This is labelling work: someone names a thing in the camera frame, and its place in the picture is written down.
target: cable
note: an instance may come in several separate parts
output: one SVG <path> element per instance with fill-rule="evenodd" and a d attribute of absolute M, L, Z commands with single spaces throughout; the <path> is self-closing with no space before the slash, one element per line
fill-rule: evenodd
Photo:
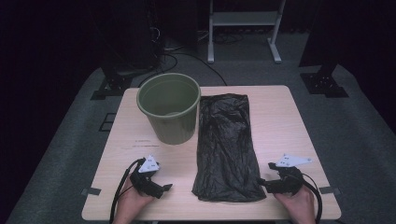
<path fill-rule="evenodd" d="M 118 197 L 118 199 L 120 198 L 120 196 L 121 196 L 122 194 L 124 194 L 126 191 L 128 191 L 128 189 L 126 189 L 125 191 L 121 192 L 120 195 L 119 195 L 119 197 Z"/>
<path fill-rule="evenodd" d="M 198 33 L 203 33 L 203 35 L 198 36 L 198 42 L 204 40 L 205 38 L 207 38 L 209 36 L 209 32 L 208 31 L 198 31 Z M 171 53 L 171 52 L 179 50 L 179 49 L 184 49 L 185 47 L 186 46 L 184 46 L 184 45 L 181 45 L 181 46 L 178 46 L 178 47 L 174 47 L 174 48 L 171 48 L 171 49 L 165 47 L 163 50 L 168 52 L 168 53 Z"/>
<path fill-rule="evenodd" d="M 113 223 L 113 220 L 114 220 L 114 213 L 115 213 L 115 211 L 116 211 L 116 204 L 117 204 L 117 201 L 119 200 L 120 192 L 121 192 L 121 189 L 122 189 L 123 184 L 125 183 L 126 177 L 127 177 L 128 174 L 130 173 L 131 168 L 132 168 L 136 163 L 138 163 L 140 160 L 137 160 L 137 161 L 132 162 L 132 164 L 128 167 L 128 169 L 125 170 L 125 173 L 124 173 L 124 175 L 122 176 L 122 179 L 121 179 L 121 182 L 120 182 L 120 184 L 119 184 L 119 187 L 117 188 L 116 193 L 114 194 L 113 204 L 111 204 L 110 220 L 109 220 L 109 223 L 110 223 L 110 224 Z"/>
<path fill-rule="evenodd" d="M 172 65 L 170 68 L 165 69 L 165 70 L 163 70 L 163 68 L 161 67 L 161 72 L 156 72 L 156 73 L 152 74 L 151 76 L 148 76 L 148 77 L 146 77 L 145 79 L 143 79 L 143 81 L 141 81 L 140 84 L 137 86 L 138 88 L 140 88 L 140 87 L 143 85 L 143 83 L 146 82 L 148 79 L 150 79 L 150 78 L 152 78 L 152 77 L 155 77 L 155 76 L 157 76 L 157 75 L 160 74 L 160 73 L 165 73 L 165 72 L 167 72 L 167 71 L 173 69 L 174 67 L 176 67 L 176 65 L 177 65 L 177 58 L 176 58 L 175 56 L 172 56 L 172 55 L 170 55 L 170 54 L 164 54 L 163 56 L 169 56 L 169 57 L 175 59 L 175 64 Z"/>
<path fill-rule="evenodd" d="M 187 55 L 187 56 L 190 56 L 190 57 L 192 57 L 192 58 L 195 58 L 195 59 L 199 60 L 199 61 L 202 62 L 204 65 L 206 65 L 208 68 L 210 68 L 210 70 L 212 70 L 213 72 L 215 72 L 215 73 L 221 78 L 221 80 L 222 80 L 222 82 L 224 83 L 225 86 L 228 86 L 228 85 L 227 85 L 227 82 L 224 80 L 224 78 L 221 76 L 221 74 L 220 74 L 218 71 L 216 71 L 214 68 L 212 68 L 209 64 L 207 64 L 206 62 L 204 62 L 202 59 L 200 59 L 200 58 L 198 58 L 198 57 L 196 57 L 196 56 L 194 56 L 194 55 L 187 54 L 187 53 L 172 53 L 172 54 Z"/>
<path fill-rule="evenodd" d="M 316 189 L 314 186 L 312 186 L 310 183 L 306 182 L 304 179 L 300 179 L 294 175 L 287 175 L 288 177 L 291 177 L 293 179 L 298 180 L 299 182 L 301 182 L 302 184 L 304 184 L 306 187 L 308 187 L 317 197 L 318 200 L 318 211 L 317 211 L 317 217 L 315 219 L 316 223 L 319 224 L 320 219 L 321 219 L 321 215 L 322 215 L 322 210 L 323 210 L 323 203 L 321 200 L 321 196 L 320 193 L 318 191 L 318 189 Z"/>
<path fill-rule="evenodd" d="M 157 43 L 157 41 L 161 37 L 161 31 L 157 27 L 150 27 L 149 29 L 157 31 L 157 37 L 155 38 L 155 40 L 151 40 L 151 41 L 154 41 L 154 43 Z"/>
<path fill-rule="evenodd" d="M 311 176 L 309 176 L 309 175 L 306 175 L 306 174 L 302 174 L 302 175 L 305 175 L 306 177 L 310 178 L 310 179 L 311 179 L 311 181 L 312 181 L 312 183 L 314 183 L 314 185 L 315 185 L 315 189 L 317 189 L 317 190 L 318 190 L 317 183 L 315 183 L 314 179 L 312 179 L 312 177 L 311 177 Z"/>

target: table leg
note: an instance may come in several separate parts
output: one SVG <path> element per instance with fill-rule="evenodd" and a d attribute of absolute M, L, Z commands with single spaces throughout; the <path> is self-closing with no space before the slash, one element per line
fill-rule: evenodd
<path fill-rule="evenodd" d="M 280 21 L 282 20 L 283 8 L 285 7 L 285 3 L 286 3 L 286 0 L 282 0 L 280 2 L 280 6 L 279 6 L 279 9 L 278 9 L 277 15 L 276 15 L 276 22 L 275 22 L 273 34 L 270 38 L 267 38 L 267 41 L 270 46 L 270 50 L 273 54 L 275 63 L 282 63 L 282 60 L 280 59 L 279 52 L 277 51 L 277 48 L 275 45 L 275 41 L 276 41 L 277 32 L 279 31 Z"/>
<path fill-rule="evenodd" d="M 207 62 L 215 62 L 215 52 L 213 47 L 213 0 L 210 0 L 210 11 L 209 11 L 209 42 L 207 44 Z"/>

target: black cable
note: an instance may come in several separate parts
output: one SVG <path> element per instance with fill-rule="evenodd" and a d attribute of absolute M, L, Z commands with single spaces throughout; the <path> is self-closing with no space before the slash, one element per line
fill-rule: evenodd
<path fill-rule="evenodd" d="M 308 177 L 309 179 L 311 179 L 312 183 L 314 183 L 314 185 L 315 185 L 315 189 L 319 190 L 319 189 L 318 189 L 318 186 L 317 186 L 317 183 L 315 183 L 314 179 L 313 179 L 311 176 L 306 175 L 306 174 L 302 174 L 302 175 L 305 175 L 306 177 Z"/>
<path fill-rule="evenodd" d="M 194 55 L 188 54 L 188 53 L 172 53 L 172 54 L 187 55 L 187 56 L 190 56 L 190 57 L 192 57 L 192 58 L 195 58 L 196 60 L 202 62 L 204 65 L 206 65 L 208 68 L 210 68 L 210 70 L 212 70 L 213 72 L 215 72 L 215 73 L 221 78 L 221 80 L 222 80 L 222 82 L 224 83 L 224 85 L 225 85 L 225 86 L 228 86 L 228 85 L 227 85 L 227 82 L 224 80 L 224 78 L 221 76 L 221 74 L 220 74 L 218 71 L 216 71 L 214 68 L 212 68 L 209 64 L 207 64 L 206 62 L 204 62 L 204 60 L 202 60 L 202 59 L 200 59 L 200 58 L 198 58 L 198 57 L 196 57 L 196 56 L 194 56 Z"/>
<path fill-rule="evenodd" d="M 167 69 L 165 69 L 165 70 L 163 70 L 163 68 L 161 67 L 161 72 L 156 72 L 156 73 L 154 73 L 154 74 L 152 74 L 152 75 L 146 77 L 145 79 L 143 79 L 143 81 L 141 81 L 140 84 L 137 86 L 138 88 L 140 88 L 140 87 L 143 85 L 143 83 L 145 83 L 148 79 L 150 79 L 150 78 L 152 78 L 152 77 L 155 77 L 155 76 L 157 76 L 157 75 L 160 74 L 160 73 L 165 73 L 165 72 L 167 72 L 167 71 L 173 69 L 174 67 L 176 67 L 176 65 L 177 65 L 177 58 L 176 58 L 175 56 L 172 56 L 172 55 L 170 55 L 170 54 L 164 54 L 163 56 L 169 56 L 169 57 L 175 59 L 175 64 L 172 65 L 170 68 L 167 68 Z"/>
<path fill-rule="evenodd" d="M 299 182 L 304 184 L 306 187 L 308 187 L 315 194 L 315 196 L 317 197 L 317 200 L 318 200 L 318 211 L 317 211 L 317 217 L 315 218 L 315 221 L 316 221 L 317 224 L 319 224 L 320 219 L 321 219 L 321 215 L 322 215 L 322 210 L 323 210 L 323 203 L 322 203 L 321 196 L 320 196 L 320 193 L 319 193 L 318 189 L 316 189 L 310 183 L 306 182 L 304 179 L 300 179 L 300 178 L 298 178 L 298 177 L 296 177 L 294 175 L 287 175 L 287 176 L 298 180 Z"/>
<path fill-rule="evenodd" d="M 180 50 L 180 49 L 184 49 L 184 48 L 185 48 L 185 46 L 178 46 L 178 47 L 175 47 L 175 48 L 172 48 L 172 49 L 164 48 L 163 50 L 165 52 L 167 52 L 167 53 L 172 53 L 174 51 L 177 51 L 177 50 Z"/>
<path fill-rule="evenodd" d="M 118 201 L 118 199 L 119 199 L 119 197 L 120 197 L 120 192 L 121 192 L 122 186 L 123 186 L 124 183 L 125 183 L 126 177 L 127 177 L 128 174 L 130 173 L 131 168 L 132 168 L 137 162 L 139 162 L 139 161 L 140 161 L 140 160 L 137 160 L 137 161 L 132 162 L 132 164 L 128 167 L 128 169 L 125 170 L 125 173 L 124 173 L 124 175 L 122 176 L 122 179 L 121 179 L 121 182 L 120 182 L 120 184 L 119 184 L 119 187 L 117 188 L 116 193 L 114 194 L 113 204 L 111 204 L 110 220 L 109 220 L 109 223 L 110 223 L 110 224 L 112 224 L 113 221 L 114 221 L 114 213 L 116 212 L 116 204 L 117 204 L 117 201 Z"/>
<path fill-rule="evenodd" d="M 120 198 L 120 196 L 121 196 L 122 194 L 124 194 L 126 191 L 128 191 L 128 189 L 126 189 L 125 191 L 121 192 L 120 195 L 119 195 L 119 197 L 118 197 L 118 199 Z"/>

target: black curtain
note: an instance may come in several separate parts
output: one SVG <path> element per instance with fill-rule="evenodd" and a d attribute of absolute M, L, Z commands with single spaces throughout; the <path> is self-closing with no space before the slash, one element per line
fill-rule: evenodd
<path fill-rule="evenodd" d="M 0 1 L 0 223 L 24 191 L 100 51 L 81 1 Z"/>
<path fill-rule="evenodd" d="M 287 0 L 283 11 L 280 31 L 309 32 L 317 16 L 320 0 Z"/>
<path fill-rule="evenodd" d="M 155 7 L 160 26 L 158 28 L 162 31 L 162 35 L 171 36 L 180 43 L 196 49 L 198 16 L 202 18 L 202 14 L 198 14 L 198 3 L 202 4 L 197 0 L 157 0 Z M 208 20 L 208 11 L 201 12 L 206 14 Z"/>
<path fill-rule="evenodd" d="M 300 66 L 336 61 L 396 131 L 396 2 L 322 0 Z"/>

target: dark background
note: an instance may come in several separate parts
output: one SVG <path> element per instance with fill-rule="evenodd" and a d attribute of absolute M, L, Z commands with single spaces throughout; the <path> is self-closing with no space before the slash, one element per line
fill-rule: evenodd
<path fill-rule="evenodd" d="M 184 28 L 207 29 L 208 1 L 191 1 L 195 10 L 182 2 L 159 4 L 158 10 L 166 7 L 163 12 L 190 15 L 194 24 Z M 120 30 L 109 1 L 6 0 L 0 4 L 0 222 L 5 222 L 79 88 L 101 65 L 108 43 L 120 53 L 123 47 L 116 44 Z M 216 8 L 272 9 L 277 4 L 217 0 Z M 292 0 L 286 4 L 281 24 L 281 32 L 310 32 L 301 66 L 335 58 L 356 77 L 393 130 L 395 9 L 393 1 L 384 0 Z M 174 28 L 183 24 L 173 24 L 177 20 L 166 13 L 161 16 L 159 22 L 166 24 L 168 34 L 180 36 Z"/>

